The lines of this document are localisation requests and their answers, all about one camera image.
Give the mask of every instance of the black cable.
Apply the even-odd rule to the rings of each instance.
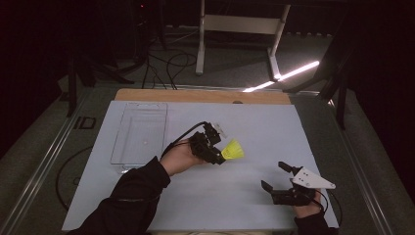
[[[164,60],[164,59],[162,59],[162,58],[159,58],[159,57],[157,57],[155,55],[149,54],[149,56],[150,57],[153,57],[153,58],[155,58],[155,59],[157,59],[159,61],[162,61],[162,62],[165,62],[166,63],[166,68],[165,69],[166,69],[166,72],[167,72],[167,75],[168,75],[168,79],[170,80],[171,87],[172,87],[172,89],[177,90],[177,87],[176,87],[176,85],[174,83],[174,79],[176,78],[176,76],[178,74],[180,74],[181,72],[183,72],[187,67],[191,67],[191,66],[195,65],[196,62],[197,62],[197,60],[196,60],[196,56],[195,55],[190,54],[190,53],[186,53],[185,51],[182,51],[182,50],[171,49],[169,51],[179,51],[180,53],[179,54],[176,54],[176,55],[173,55],[167,61]],[[179,64],[175,64],[175,63],[172,62],[172,60],[174,60],[175,58],[177,58],[179,56],[186,56],[186,63],[184,65],[179,65]],[[189,62],[190,61],[190,57],[192,57],[194,59],[191,63]],[[169,69],[170,66],[180,67],[180,70],[175,75],[171,75],[170,69]]]
[[[147,58],[146,60],[146,72],[144,73],[144,78],[143,78],[143,83],[141,84],[141,89],[144,89],[144,84],[146,83],[146,79],[147,79],[147,74],[149,72],[149,58]]]
[[[203,125],[203,124],[208,124],[206,121],[202,121],[199,122],[197,124],[195,124],[192,128],[190,128],[188,131],[184,132],[184,134],[182,134],[180,137],[178,137],[176,140],[173,141],[173,144],[176,144],[177,142],[179,142],[183,137],[185,137],[187,134],[189,134],[190,132],[192,132],[192,130],[196,129],[197,127]]]
[[[224,16],[228,15],[228,12],[229,12],[229,7],[230,7],[230,5],[231,5],[231,2],[232,2],[232,0],[229,0],[229,2],[228,2],[228,3],[223,2],[223,3],[222,3],[222,5],[220,6],[219,10],[217,10],[217,11],[216,11],[216,15],[224,15]],[[222,9],[223,9],[226,5],[227,5],[227,8],[226,8],[226,10],[225,10],[225,13],[224,13],[224,14],[221,14]]]
[[[336,198],[336,196],[329,190],[327,190],[327,192],[335,199],[337,205],[339,206],[339,211],[340,211],[340,218],[339,218],[339,227],[342,226],[343,223],[343,210],[342,210],[342,206],[340,205],[339,200]]]
[[[181,139],[183,139],[183,137],[185,137],[186,135],[188,135],[191,131],[193,131],[194,129],[196,129],[197,127],[203,125],[203,124],[208,124],[206,121],[202,121],[199,122],[197,124],[195,124],[193,127],[191,127],[189,130],[187,130],[186,132],[184,132],[182,135],[180,135],[176,140],[174,140],[173,142],[171,142],[162,152],[161,157],[163,157],[168,151],[170,151],[172,148],[176,147],[177,142],[179,142]]]
[[[329,208],[329,200],[327,200],[326,196],[322,194],[320,191],[316,190],[316,192],[323,196],[324,200],[326,200],[326,209],[324,210],[324,213],[326,213],[327,209]]]
[[[179,37],[179,38],[177,38],[177,39],[175,39],[175,40],[173,40],[173,41],[166,42],[166,44],[168,44],[168,45],[173,44],[173,43],[175,43],[175,42],[178,42],[178,41],[180,41],[180,40],[183,40],[184,38],[190,37],[190,36],[192,36],[193,34],[197,34],[198,32],[199,32],[199,30],[195,30],[195,31],[193,31],[193,32],[191,32],[191,33],[188,33],[188,32],[182,32],[182,33],[170,33],[170,35],[184,35],[184,36]]]
[[[133,72],[133,71],[135,71],[135,70],[140,69],[140,68],[144,65],[144,63],[145,63],[145,60],[144,60],[144,61],[138,61],[138,62],[135,62],[135,64],[134,64],[134,65],[132,65],[132,66],[125,67],[125,68],[118,69],[118,70],[114,70],[114,71],[115,71],[116,73],[119,73],[119,74],[124,74],[124,73],[128,73],[128,72]]]
[[[92,146],[89,146],[89,147],[86,147],[86,148],[84,148],[84,149],[82,149],[82,150],[80,150],[80,151],[78,151],[77,153],[75,153],[74,155],[72,155],[72,156],[70,156],[63,164],[62,164],[62,166],[59,168],[59,171],[58,171],[58,173],[57,173],[57,175],[56,175],[56,178],[55,178],[55,192],[56,192],[56,195],[58,196],[58,200],[59,200],[59,202],[62,204],[62,206],[68,211],[69,210],[69,207],[68,207],[68,205],[64,202],[64,200],[62,199],[62,195],[61,195],[61,192],[60,192],[60,190],[59,190],[59,179],[60,179],[60,177],[61,177],[61,173],[62,173],[62,170],[65,168],[65,166],[67,165],[67,163],[69,163],[72,159],[74,159],[75,157],[77,157],[77,156],[79,156],[80,154],[82,154],[83,152],[85,152],[85,151],[87,151],[87,150],[89,150],[89,149],[92,149]]]
[[[315,199],[311,199],[311,201],[313,202],[313,203],[315,203],[318,207],[320,207],[320,210],[322,211],[322,212],[326,212],[326,210],[324,209],[324,207],[323,207],[323,205],[321,205],[321,203],[319,203],[319,202],[317,202]]]
[[[153,86],[152,86],[152,89],[154,89],[154,88],[156,88],[156,76],[155,76],[155,75],[153,76],[152,80],[153,80]]]
[[[153,73],[155,74],[153,76],[153,88],[156,86],[156,81],[155,81],[155,77],[156,77],[159,80],[159,82],[162,84],[162,86],[164,87],[164,89],[167,89],[167,87],[165,86],[164,82],[159,77],[156,67],[151,66],[150,64],[149,64],[149,66],[150,66],[150,69],[152,69]]]

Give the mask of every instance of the hand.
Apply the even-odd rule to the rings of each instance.
[[[161,165],[169,176],[181,173],[193,165],[201,165],[206,162],[192,154],[189,140],[179,141],[160,160]]]
[[[316,189],[315,191],[316,192],[315,192],[314,200],[320,203],[320,199],[321,199],[320,190]],[[304,217],[307,217],[313,214],[320,213],[321,208],[319,205],[315,204],[314,202],[311,202],[307,206],[302,206],[302,207],[294,206],[293,210],[296,213],[297,218],[304,218]]]

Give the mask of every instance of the yellow shuttlecock feathers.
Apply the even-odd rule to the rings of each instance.
[[[232,139],[221,152],[225,160],[239,159],[243,157],[244,150],[236,139]]]

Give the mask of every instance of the black sleeve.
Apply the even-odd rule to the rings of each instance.
[[[338,229],[329,227],[324,213],[320,212],[304,218],[295,218],[294,222],[299,228],[299,235],[336,235]]]
[[[103,200],[82,223],[77,234],[143,234],[152,222],[160,194],[170,178],[158,159],[125,173],[111,196]]]

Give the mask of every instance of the metal stand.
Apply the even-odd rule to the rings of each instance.
[[[205,14],[205,0],[201,0],[201,21],[200,21],[200,38],[199,52],[196,63],[196,74],[204,73],[205,63],[205,31],[230,31],[230,32],[248,32],[275,35],[275,41],[272,48],[268,48],[269,64],[272,68],[272,79],[278,80],[281,74],[278,69],[275,53],[284,30],[285,22],[290,11],[291,5],[285,5],[281,19],[269,18],[248,18],[233,17]]]

